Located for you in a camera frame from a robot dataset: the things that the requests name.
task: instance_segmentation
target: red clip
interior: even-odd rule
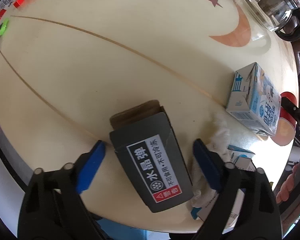
[[[14,7],[18,8],[24,1],[25,0],[16,0],[13,5]]]
[[[5,9],[1,9],[1,11],[0,11],[0,20],[1,20],[2,16],[4,15],[4,13],[5,13],[6,11],[7,11],[7,10],[5,10]]]

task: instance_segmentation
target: human hand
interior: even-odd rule
[[[277,204],[281,203],[282,201],[287,201],[289,199],[289,194],[293,190],[294,187],[294,175],[297,172],[299,164],[295,165],[292,168],[292,174],[290,174],[286,181],[282,183],[280,191],[277,194],[276,202]],[[284,220],[282,221],[282,231],[283,235],[289,230],[291,225],[297,220],[300,216],[300,204],[296,207],[296,209]]]
[[[294,187],[294,175],[297,172],[299,167],[299,164],[296,164],[293,168],[292,168],[292,174],[290,174],[286,181],[284,183],[282,183],[282,186],[280,188],[280,191],[277,194],[276,197],[276,202],[279,204],[282,201],[287,201],[289,198],[289,194],[290,192],[293,190]]]

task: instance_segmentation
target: black handle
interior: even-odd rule
[[[283,33],[280,30],[275,31],[275,33],[284,41],[297,41],[300,39],[300,9],[296,9],[292,12],[292,16],[298,19],[298,26],[293,29],[291,33]]]

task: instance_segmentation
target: red warning sticker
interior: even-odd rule
[[[179,185],[176,185],[176,186],[164,189],[162,191],[159,191],[157,193],[154,193],[153,196],[154,196],[156,202],[158,203],[160,201],[163,201],[163,200],[166,200],[168,198],[174,197],[174,196],[179,195],[181,193],[182,192],[180,190]]]

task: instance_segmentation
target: red star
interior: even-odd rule
[[[215,7],[216,5],[219,5],[221,8],[223,8],[219,3],[218,0],[208,0],[210,2],[212,2],[213,6]]]

